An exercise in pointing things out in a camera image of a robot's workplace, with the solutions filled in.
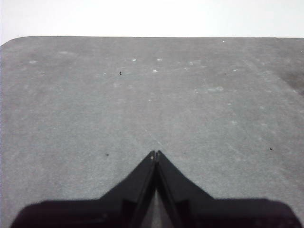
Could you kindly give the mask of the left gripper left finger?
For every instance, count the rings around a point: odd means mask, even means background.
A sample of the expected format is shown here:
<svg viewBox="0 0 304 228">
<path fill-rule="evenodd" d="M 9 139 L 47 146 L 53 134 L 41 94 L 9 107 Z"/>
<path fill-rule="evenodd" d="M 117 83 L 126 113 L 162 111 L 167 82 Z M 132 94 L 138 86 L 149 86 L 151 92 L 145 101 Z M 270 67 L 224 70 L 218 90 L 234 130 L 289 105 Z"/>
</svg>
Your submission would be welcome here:
<svg viewBox="0 0 304 228">
<path fill-rule="evenodd" d="M 155 188 L 156 153 L 151 151 L 125 179 L 98 199 L 47 200 L 24 207 L 13 228 L 139 227 Z"/>
</svg>

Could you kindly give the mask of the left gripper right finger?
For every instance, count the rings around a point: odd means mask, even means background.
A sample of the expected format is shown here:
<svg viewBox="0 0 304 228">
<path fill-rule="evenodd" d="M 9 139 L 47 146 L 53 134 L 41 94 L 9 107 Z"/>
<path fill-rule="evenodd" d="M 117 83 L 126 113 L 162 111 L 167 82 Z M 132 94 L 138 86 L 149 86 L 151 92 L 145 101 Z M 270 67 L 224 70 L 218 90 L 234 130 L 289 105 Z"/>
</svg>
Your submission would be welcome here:
<svg viewBox="0 0 304 228">
<path fill-rule="evenodd" d="M 176 228 L 296 228 L 291 208 L 268 199 L 216 199 L 156 152 L 158 192 Z"/>
</svg>

